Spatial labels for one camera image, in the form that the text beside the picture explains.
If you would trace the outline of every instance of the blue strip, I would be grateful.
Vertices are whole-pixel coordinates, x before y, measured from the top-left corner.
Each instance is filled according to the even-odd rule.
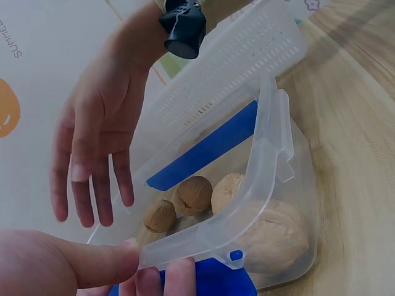
[[[167,191],[251,137],[257,110],[257,101],[252,101],[200,143],[150,177],[147,184]]]

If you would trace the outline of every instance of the walnut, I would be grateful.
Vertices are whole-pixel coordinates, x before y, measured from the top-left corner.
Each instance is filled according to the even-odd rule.
[[[216,214],[237,194],[243,174],[230,174],[214,188],[212,210]],[[258,205],[251,201],[254,216]],[[246,251],[244,267],[252,273],[275,274],[289,269],[309,249],[308,224],[305,217],[291,204],[270,200],[258,219],[236,242]]]
[[[185,216],[194,216],[210,208],[212,186],[202,176],[194,176],[180,183],[175,193],[176,209]]]
[[[157,200],[150,205],[143,216],[145,227],[153,233],[167,232],[176,222],[177,214],[173,203]]]

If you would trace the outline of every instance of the finger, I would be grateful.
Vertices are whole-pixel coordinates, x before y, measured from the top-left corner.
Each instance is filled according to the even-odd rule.
[[[119,296],[137,296],[136,275],[119,285]]]
[[[55,217],[63,222],[69,215],[67,205],[67,175],[70,165],[72,133],[59,124],[55,130],[49,168],[49,188]]]
[[[122,202],[125,206],[130,207],[133,205],[135,198],[133,194],[133,183],[131,181],[129,150],[114,153],[112,155],[112,163]]]
[[[82,226],[89,228],[94,224],[89,181],[72,182],[75,208]]]
[[[165,296],[195,296],[196,275],[193,259],[169,263],[165,276]]]
[[[76,296],[109,296],[112,286],[78,290]]]
[[[111,226],[114,222],[111,205],[110,171],[108,156],[100,159],[92,175],[92,183],[99,220],[103,226]]]
[[[104,287],[131,278],[139,264],[136,240],[119,247],[86,245],[57,240],[57,248],[75,273],[79,289]]]
[[[160,283],[160,276],[157,268],[147,268],[137,272],[136,291],[137,296],[162,295],[162,284]]]
[[[98,157],[99,132],[104,106],[99,96],[81,98],[75,104],[75,128],[72,142],[72,181],[85,182],[91,176]]]

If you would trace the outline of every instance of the blue latch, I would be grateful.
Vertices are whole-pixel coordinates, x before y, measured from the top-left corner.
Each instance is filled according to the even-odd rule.
[[[232,252],[232,259],[238,260],[239,253]],[[231,269],[215,258],[198,261],[195,266],[197,296],[257,296],[254,283],[244,268]],[[165,271],[160,272],[160,280],[164,289]],[[118,295],[119,287],[114,286],[109,296]]]

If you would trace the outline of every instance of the wooden table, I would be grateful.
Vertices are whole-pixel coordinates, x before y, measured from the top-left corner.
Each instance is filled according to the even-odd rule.
[[[310,141],[318,258],[274,295],[395,295],[395,0],[333,0],[301,25],[306,59],[278,80]]]

